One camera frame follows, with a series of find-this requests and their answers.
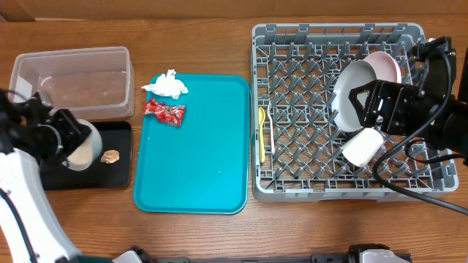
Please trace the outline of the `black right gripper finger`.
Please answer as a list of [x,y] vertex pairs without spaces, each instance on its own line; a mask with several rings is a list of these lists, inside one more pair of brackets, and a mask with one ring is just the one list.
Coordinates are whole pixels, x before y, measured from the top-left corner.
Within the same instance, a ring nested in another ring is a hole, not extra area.
[[356,112],[358,123],[364,127],[364,118],[369,110],[368,96],[350,96],[349,99]]
[[359,99],[364,98],[366,99],[370,94],[372,94],[373,90],[376,88],[379,80],[372,80],[369,83],[364,85],[358,86],[356,88],[352,88],[349,92],[350,99]]

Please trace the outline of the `grey plate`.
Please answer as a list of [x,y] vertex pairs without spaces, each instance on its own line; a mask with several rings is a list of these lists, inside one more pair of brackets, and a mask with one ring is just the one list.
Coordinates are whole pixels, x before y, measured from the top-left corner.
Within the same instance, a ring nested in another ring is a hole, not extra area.
[[358,115],[349,99],[350,91],[376,79],[371,64],[363,60],[351,62],[341,72],[333,89],[335,98],[331,103],[332,111],[337,112],[334,122],[339,129],[353,132],[361,128]]

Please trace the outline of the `bowl of rice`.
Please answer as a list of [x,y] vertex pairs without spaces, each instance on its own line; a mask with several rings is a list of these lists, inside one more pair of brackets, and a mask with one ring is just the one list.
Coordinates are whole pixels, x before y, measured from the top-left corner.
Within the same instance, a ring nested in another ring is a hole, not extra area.
[[62,165],[74,171],[83,171],[89,168],[92,162],[102,152],[102,138],[97,128],[89,121],[78,119],[78,123],[91,129],[86,140],[70,155]]

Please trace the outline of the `white paper cup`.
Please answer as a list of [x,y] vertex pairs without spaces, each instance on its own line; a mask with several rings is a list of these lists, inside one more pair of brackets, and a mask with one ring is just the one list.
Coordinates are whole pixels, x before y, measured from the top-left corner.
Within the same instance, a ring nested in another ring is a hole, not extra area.
[[342,147],[343,156],[357,167],[366,166],[384,143],[375,129],[364,128]]

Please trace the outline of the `pink plate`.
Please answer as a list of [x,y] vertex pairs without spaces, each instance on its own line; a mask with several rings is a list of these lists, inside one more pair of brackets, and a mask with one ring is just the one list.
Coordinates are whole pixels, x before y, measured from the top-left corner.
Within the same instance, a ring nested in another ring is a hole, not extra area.
[[370,53],[364,58],[374,69],[378,80],[401,83],[401,70],[396,60],[383,51]]

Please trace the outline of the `brown food scrap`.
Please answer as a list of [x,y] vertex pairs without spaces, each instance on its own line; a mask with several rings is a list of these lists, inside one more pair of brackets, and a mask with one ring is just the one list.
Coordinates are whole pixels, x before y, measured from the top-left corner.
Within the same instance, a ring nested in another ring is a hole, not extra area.
[[107,150],[103,153],[100,161],[106,164],[113,164],[120,159],[119,152],[117,150]]

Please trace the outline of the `white plastic spoon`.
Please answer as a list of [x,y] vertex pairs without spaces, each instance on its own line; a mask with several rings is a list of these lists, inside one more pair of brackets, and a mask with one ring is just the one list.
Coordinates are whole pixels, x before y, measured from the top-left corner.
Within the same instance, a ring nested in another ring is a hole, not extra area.
[[268,103],[268,107],[267,107],[267,117],[268,117],[268,121],[269,121],[269,129],[270,129],[270,144],[271,144],[271,155],[273,156],[276,152],[276,149],[275,149],[275,142],[274,142],[274,132],[273,132],[273,119],[271,117],[271,113],[270,113],[270,110],[271,110],[271,102]]

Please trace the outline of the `yellow plastic spoon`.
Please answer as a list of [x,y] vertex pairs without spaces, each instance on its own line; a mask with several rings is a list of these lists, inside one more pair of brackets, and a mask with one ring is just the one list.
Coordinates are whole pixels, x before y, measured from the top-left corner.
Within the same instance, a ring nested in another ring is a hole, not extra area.
[[259,143],[260,143],[260,163],[265,162],[265,143],[263,136],[263,124],[265,122],[265,111],[262,107],[258,108],[258,118],[259,118]]

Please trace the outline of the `red candy wrapper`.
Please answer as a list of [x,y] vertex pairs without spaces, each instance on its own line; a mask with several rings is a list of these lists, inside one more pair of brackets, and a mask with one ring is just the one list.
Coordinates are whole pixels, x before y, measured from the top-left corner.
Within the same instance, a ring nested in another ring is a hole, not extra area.
[[184,105],[169,106],[164,102],[151,99],[145,103],[143,111],[145,115],[154,115],[158,122],[179,127],[184,119],[186,107]]

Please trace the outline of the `white tissue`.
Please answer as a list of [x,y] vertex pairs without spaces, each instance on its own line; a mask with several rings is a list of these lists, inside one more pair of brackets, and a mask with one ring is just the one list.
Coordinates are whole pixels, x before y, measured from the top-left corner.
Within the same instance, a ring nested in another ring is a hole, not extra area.
[[157,96],[171,97],[172,99],[178,99],[181,94],[189,93],[184,83],[176,79],[176,70],[174,69],[169,69],[166,74],[160,75],[155,83],[144,85],[141,88]]

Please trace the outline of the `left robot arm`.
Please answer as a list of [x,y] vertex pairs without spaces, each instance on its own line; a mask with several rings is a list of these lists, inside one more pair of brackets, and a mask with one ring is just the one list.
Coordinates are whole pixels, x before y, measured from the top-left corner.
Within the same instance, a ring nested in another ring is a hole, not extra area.
[[12,102],[1,91],[1,230],[14,262],[71,262],[80,250],[64,233],[46,197],[39,161],[61,164],[94,127],[45,92]]

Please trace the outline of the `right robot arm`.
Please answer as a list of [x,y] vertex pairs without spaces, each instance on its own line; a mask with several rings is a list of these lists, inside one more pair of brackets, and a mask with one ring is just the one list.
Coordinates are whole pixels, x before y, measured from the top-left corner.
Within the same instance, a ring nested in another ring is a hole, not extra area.
[[467,159],[467,74],[462,75],[458,94],[453,95],[456,50],[451,38],[443,36],[415,43],[412,54],[415,61],[427,67],[419,85],[372,80],[351,89],[347,97],[362,127],[372,128],[378,123],[386,134],[403,137],[375,161],[371,173],[381,185],[400,194],[467,214],[465,207],[396,186],[378,173],[384,160],[400,150],[408,151],[417,142],[452,152],[426,159],[425,164]]

